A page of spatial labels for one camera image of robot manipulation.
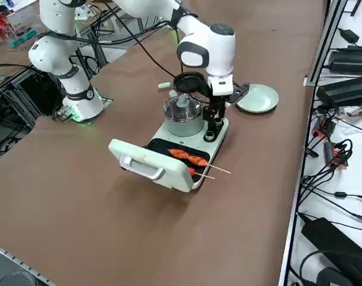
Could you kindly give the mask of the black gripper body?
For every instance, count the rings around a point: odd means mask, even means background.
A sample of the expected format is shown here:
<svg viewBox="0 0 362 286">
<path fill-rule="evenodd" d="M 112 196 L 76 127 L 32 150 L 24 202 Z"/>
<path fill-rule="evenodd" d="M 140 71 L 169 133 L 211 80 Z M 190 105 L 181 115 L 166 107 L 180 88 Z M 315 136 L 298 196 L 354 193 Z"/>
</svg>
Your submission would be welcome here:
<svg viewBox="0 0 362 286">
<path fill-rule="evenodd" d="M 242 99 L 249 91 L 249 84 L 238 85 L 233 82 L 233 92 L 229 95 L 213 95 L 213 89 L 209 86 L 205 79 L 198 82 L 198 93 L 205 99 L 199 99 L 202 104 L 207 104 L 210 107 L 220 107 L 221 105 L 234 104 Z"/>
</svg>

